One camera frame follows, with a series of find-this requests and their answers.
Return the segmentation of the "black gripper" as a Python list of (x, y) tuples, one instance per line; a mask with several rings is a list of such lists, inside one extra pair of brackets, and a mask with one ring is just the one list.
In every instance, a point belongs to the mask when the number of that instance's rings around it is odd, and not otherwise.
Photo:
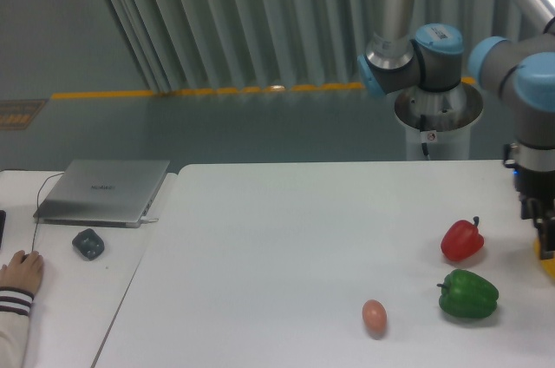
[(535, 221), (539, 258), (554, 258), (554, 149), (511, 143), (503, 147), (503, 166), (513, 171), (520, 218)]

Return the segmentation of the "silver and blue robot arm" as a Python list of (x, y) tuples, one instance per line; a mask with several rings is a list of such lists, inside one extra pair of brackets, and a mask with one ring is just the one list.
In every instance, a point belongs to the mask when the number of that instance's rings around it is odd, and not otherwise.
[(396, 93), (410, 160), (465, 159), (470, 129), (495, 94), (512, 111), (515, 142), (503, 162), (513, 171), (521, 217), (537, 232), (539, 257), (554, 255), (554, 0), (514, 0), (539, 28), (515, 43), (492, 36), (469, 56), (461, 33), (444, 23), (408, 31), (415, 0), (376, 0), (375, 33), (358, 58), (374, 95)]

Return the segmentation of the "white striped sleeve forearm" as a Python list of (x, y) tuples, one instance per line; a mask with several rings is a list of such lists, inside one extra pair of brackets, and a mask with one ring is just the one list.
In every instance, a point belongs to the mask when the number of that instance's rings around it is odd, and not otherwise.
[(34, 295), (14, 287), (1, 288), (1, 366), (22, 367), (29, 337)]

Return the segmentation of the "person's bare hand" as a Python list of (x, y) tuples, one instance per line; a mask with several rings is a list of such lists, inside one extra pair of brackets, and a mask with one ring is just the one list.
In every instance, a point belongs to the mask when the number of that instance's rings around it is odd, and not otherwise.
[(8, 265), (1, 267), (1, 287), (21, 290), (35, 296), (42, 284), (43, 256), (38, 251), (16, 252)]

